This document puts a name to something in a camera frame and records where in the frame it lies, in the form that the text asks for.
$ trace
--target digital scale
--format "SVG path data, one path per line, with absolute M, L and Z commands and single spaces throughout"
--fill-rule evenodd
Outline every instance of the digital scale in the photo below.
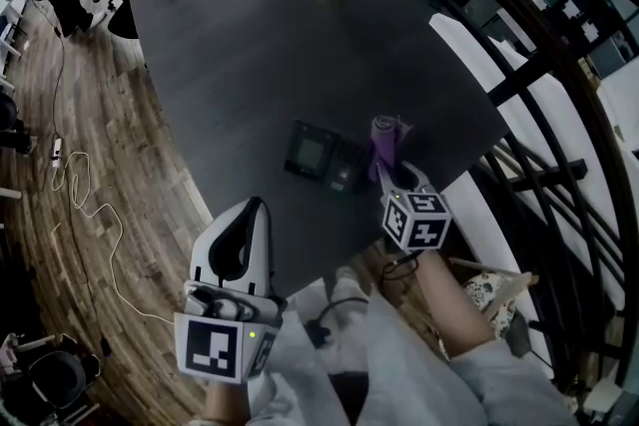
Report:
M 367 164 L 368 150 L 330 130 L 296 120 L 285 170 L 336 192 L 355 188 Z

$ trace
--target black railing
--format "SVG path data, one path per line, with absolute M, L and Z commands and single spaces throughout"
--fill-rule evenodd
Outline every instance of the black railing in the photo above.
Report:
M 555 356 L 551 352 L 553 360 L 557 358 L 557 354 L 561 354 L 563 360 L 566 361 L 567 371 L 562 372 L 561 368 L 554 367 L 555 371 L 560 369 L 560 372 L 566 377 L 566 381 L 571 374 L 574 375 L 576 372 L 579 358 L 578 350 L 587 348 L 602 355 L 618 357 L 619 366 L 616 378 L 618 383 L 623 383 L 637 334 L 639 230 L 625 166 L 608 118 L 594 89 L 562 42 L 561 37 L 542 17 L 531 0 L 495 0 L 512 16 L 538 49 L 528 62 L 517 70 L 513 69 L 501 51 L 454 2 L 451 0 L 438 1 L 453 18 L 465 27 L 503 73 L 503 81 L 488 93 L 494 105 L 500 106 L 512 98 L 522 100 L 550 148 L 558 169 L 555 174 L 561 178 L 561 190 L 548 183 L 542 183 L 539 170 L 547 170 L 549 164 L 535 156 L 513 134 L 509 134 L 505 138 L 507 146 L 500 144 L 495 148 L 494 153 L 486 155 L 490 174 L 509 197 L 509 208 L 519 218 L 523 231 L 528 233 L 531 246 L 536 247 L 535 264 L 543 273 L 543 277 L 547 277 L 547 296 L 550 297 L 549 301 L 554 309 L 551 311 L 551 315 L 556 319 L 555 326 L 544 324 L 543 318 L 548 310 L 542 311 L 539 303 L 541 299 L 545 300 L 545 303 L 548 300 L 546 297 L 536 296 L 533 289 L 531 296 L 541 321 L 531 327 L 546 334 L 547 339 L 554 347 Z M 579 189 L 578 178 L 574 174 L 574 166 L 570 165 L 543 110 L 528 91 L 530 85 L 550 71 L 553 72 L 555 78 L 566 91 L 590 138 L 608 187 L 618 234 L 584 198 Z M 547 258 L 541 255 L 545 248 L 537 240 L 537 232 L 534 226 L 530 225 L 529 215 L 526 214 L 523 202 L 513 188 L 511 180 L 506 177 L 502 164 L 506 164 L 517 175 L 524 178 L 532 190 L 549 230 L 549 239 L 553 240 L 552 247 L 556 256 L 553 265 L 562 267 L 560 274 L 565 277 L 567 282 L 564 280 L 555 282 L 551 277 L 554 268 L 548 268 Z M 580 296 L 575 282 L 576 268 L 574 265 L 580 263 L 576 262 L 575 255 L 564 243 L 555 212 L 562 214 L 567 219 L 575 232 L 583 237 L 587 246 L 592 267 L 592 279 L 596 287 L 595 299 L 588 301 L 587 316 L 586 312 L 582 311 L 581 298 L 583 295 Z M 601 231 L 605 233 L 606 237 L 602 236 Z M 607 306 L 606 302 L 601 264 L 622 285 L 625 293 L 623 340 L 619 349 L 613 349 L 605 343 L 606 311 L 609 311 L 610 307 Z M 572 303 L 568 306 L 563 303 L 565 293 L 564 296 L 559 296 L 560 287 L 563 291 L 566 287 L 569 288 Z M 576 313 L 576 321 L 570 317 L 573 313 Z M 583 342 L 578 344 L 576 340 L 582 338 Z M 600 376 L 602 361 L 603 356 L 600 356 Z

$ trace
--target black pants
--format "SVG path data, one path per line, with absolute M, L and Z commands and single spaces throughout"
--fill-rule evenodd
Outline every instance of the black pants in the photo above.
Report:
M 0 148 L 13 148 L 23 155 L 29 153 L 31 138 L 24 133 L 24 123 L 16 120 L 11 130 L 11 132 L 0 132 Z
M 87 31 L 91 26 L 93 16 L 80 4 L 80 0 L 48 0 L 51 2 L 56 12 L 62 34 L 67 37 L 71 36 L 76 28 L 80 27 L 83 31 Z

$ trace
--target purple object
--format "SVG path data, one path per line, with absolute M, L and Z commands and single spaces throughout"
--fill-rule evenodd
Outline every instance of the purple object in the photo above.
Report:
M 368 166 L 368 178 L 377 182 L 377 163 L 384 162 L 390 169 L 395 167 L 395 149 L 412 127 L 399 117 L 377 116 L 370 123 L 370 139 L 374 146 L 372 160 Z

